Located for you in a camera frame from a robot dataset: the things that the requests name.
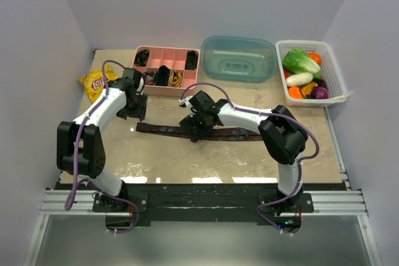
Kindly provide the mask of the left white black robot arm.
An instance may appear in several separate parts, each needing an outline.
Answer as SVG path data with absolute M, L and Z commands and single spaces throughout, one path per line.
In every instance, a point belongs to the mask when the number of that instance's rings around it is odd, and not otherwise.
M 129 196 L 122 192 L 122 180 L 106 166 L 102 132 L 115 118 L 145 119 L 147 95 L 141 72 L 126 69 L 122 76 L 111 80 L 101 96 L 73 121 L 57 127 L 57 167 L 76 181 L 88 179 L 102 192 L 109 194 L 107 204 L 114 211 L 128 207 Z

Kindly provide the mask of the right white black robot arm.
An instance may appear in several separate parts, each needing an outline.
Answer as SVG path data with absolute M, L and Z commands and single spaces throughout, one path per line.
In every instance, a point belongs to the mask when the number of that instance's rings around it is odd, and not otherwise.
M 259 134 L 279 168 L 278 199 L 264 205 L 278 204 L 283 211 L 291 212 L 300 204 L 297 194 L 302 188 L 300 159 L 308 134 L 287 108 L 280 105 L 274 110 L 254 111 L 233 106 L 226 99 L 215 102 L 204 91 L 180 98 L 179 106 L 189 111 L 179 125 L 193 143 L 203 139 L 215 126 L 233 126 Z

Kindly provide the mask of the dark brown patterned tie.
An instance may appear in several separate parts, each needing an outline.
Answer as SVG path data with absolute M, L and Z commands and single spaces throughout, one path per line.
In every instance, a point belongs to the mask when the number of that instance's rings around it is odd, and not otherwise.
M 193 138 L 179 126 L 152 125 L 140 122 L 137 123 L 136 131 L 153 135 L 186 138 L 193 141 Z M 238 127 L 212 129 L 203 135 L 198 133 L 197 137 L 197 141 L 262 141 L 262 136 L 259 133 Z

